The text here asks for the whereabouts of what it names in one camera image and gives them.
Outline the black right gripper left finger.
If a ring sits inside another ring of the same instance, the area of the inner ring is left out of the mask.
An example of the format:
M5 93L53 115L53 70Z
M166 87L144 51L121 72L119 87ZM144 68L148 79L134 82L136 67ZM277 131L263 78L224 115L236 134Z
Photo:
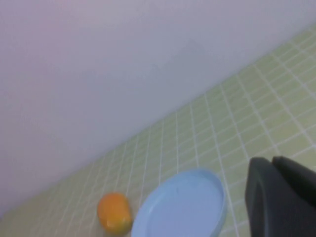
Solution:
M245 204L252 237L316 235L316 198L297 195L272 160L250 160Z

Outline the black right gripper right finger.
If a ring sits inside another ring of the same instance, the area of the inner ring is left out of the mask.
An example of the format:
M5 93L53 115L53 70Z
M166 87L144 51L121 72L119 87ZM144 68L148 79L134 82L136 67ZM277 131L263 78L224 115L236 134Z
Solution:
M272 164L297 195L302 198L316 197L316 173L314 171L283 156L273 157Z

